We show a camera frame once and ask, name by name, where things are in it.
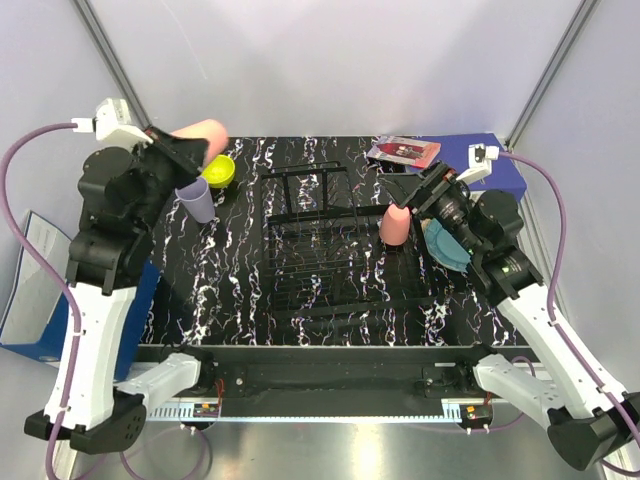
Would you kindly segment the yellow bowl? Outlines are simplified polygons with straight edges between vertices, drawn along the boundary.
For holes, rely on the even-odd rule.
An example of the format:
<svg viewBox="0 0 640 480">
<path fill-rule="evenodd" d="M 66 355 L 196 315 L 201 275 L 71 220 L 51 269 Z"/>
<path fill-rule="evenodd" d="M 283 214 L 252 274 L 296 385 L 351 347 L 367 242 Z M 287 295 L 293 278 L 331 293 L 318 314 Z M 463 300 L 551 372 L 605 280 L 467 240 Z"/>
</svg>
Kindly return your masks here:
<svg viewBox="0 0 640 480">
<path fill-rule="evenodd" d="M 220 154 L 204 168 L 201 176 L 210 187 L 223 189 L 232 183 L 235 178 L 235 171 L 235 161 L 228 155 Z"/>
</svg>

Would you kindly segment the lavender plastic cup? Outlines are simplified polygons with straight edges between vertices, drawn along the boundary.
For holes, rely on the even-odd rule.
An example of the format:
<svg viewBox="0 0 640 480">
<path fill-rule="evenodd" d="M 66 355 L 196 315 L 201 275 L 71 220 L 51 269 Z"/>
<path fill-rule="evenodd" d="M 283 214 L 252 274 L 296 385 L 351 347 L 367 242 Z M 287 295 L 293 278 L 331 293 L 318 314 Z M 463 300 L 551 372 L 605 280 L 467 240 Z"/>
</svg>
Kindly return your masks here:
<svg viewBox="0 0 640 480">
<path fill-rule="evenodd" d="M 191 184 L 175 190 L 176 197 L 189 215 L 199 223 L 208 223 L 215 218 L 215 207 L 208 182 L 198 177 Z"/>
</svg>

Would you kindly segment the teal scalloped plate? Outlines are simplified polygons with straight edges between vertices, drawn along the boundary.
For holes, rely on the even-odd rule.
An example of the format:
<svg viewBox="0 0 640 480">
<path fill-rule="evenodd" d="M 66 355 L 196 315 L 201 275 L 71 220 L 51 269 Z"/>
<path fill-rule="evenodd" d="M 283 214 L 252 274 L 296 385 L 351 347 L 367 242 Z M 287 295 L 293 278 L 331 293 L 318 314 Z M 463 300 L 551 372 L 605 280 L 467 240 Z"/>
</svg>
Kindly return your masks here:
<svg viewBox="0 0 640 480">
<path fill-rule="evenodd" d="M 428 253 L 443 267 L 464 273 L 470 263 L 470 254 L 436 220 L 423 222 L 424 239 Z"/>
</svg>

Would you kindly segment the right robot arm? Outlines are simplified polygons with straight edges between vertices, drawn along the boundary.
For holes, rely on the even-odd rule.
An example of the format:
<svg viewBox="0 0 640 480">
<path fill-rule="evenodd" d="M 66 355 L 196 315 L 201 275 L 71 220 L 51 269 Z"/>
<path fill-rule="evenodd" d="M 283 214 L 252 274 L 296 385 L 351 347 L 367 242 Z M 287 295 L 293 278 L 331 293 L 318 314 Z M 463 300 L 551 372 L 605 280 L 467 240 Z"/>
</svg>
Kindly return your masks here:
<svg viewBox="0 0 640 480">
<path fill-rule="evenodd" d="M 487 190 L 477 199 L 448 165 L 420 173 L 385 174 L 399 208 L 439 223 L 470 256 L 466 273 L 475 290 L 525 338 L 552 382 L 518 370 L 488 352 L 454 371 L 466 396 L 498 395 L 534 420 L 558 455 L 584 471 L 639 433 L 639 395 L 616 380 L 559 311 L 551 289 L 519 248 L 523 227 L 515 197 Z"/>
</svg>

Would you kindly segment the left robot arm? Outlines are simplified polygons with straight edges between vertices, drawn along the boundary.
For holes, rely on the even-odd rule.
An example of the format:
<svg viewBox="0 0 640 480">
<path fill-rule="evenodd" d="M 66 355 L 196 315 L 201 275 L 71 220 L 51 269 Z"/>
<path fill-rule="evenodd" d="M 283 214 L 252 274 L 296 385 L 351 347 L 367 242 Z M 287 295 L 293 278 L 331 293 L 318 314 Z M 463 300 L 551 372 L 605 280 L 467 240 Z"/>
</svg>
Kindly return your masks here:
<svg viewBox="0 0 640 480">
<path fill-rule="evenodd" d="M 203 396 L 214 388 L 212 355 L 193 347 L 165 353 L 132 380 L 115 380 L 125 320 L 153 250 L 153 230 L 174 190 L 202 172 L 208 148 L 204 138 L 180 138 L 149 126 L 85 160 L 78 181 L 79 232 L 62 282 L 69 317 L 59 373 L 45 408 L 26 419 L 26 434 L 66 440 L 89 455 L 123 452 L 141 434 L 148 413 L 181 392 Z"/>
</svg>

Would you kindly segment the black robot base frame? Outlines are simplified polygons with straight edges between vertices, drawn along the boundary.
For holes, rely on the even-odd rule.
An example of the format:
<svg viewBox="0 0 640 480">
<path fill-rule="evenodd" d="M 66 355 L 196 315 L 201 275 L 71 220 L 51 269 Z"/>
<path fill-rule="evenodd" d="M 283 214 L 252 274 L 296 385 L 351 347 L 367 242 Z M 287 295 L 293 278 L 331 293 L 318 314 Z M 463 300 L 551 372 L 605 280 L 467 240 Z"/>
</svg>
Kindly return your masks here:
<svg viewBox="0 0 640 480">
<path fill-rule="evenodd" d="M 536 356 L 527 347 L 215 346 L 206 383 L 183 397 L 222 395 L 222 417 L 337 421 L 416 420 L 442 413 L 445 398 L 479 399 L 470 365 L 488 354 Z"/>
</svg>

